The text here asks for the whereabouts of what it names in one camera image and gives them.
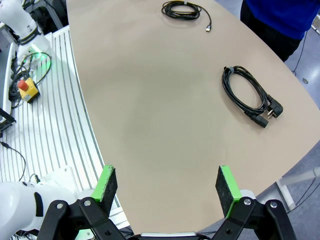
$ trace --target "screw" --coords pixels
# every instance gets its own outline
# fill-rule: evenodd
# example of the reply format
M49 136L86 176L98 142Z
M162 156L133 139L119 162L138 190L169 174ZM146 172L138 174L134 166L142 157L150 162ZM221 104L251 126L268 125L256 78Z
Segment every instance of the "screw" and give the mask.
M89 200L87 200L87 201L84 201L83 204L84 204L85 206L90 206L91 202L90 202Z
M277 203L275 201L270 202L270 207L275 209L277 207Z
M246 198L246 199L243 201L243 203L244 203L245 205L250 205L250 204L251 204L251 200L250 200L249 198Z

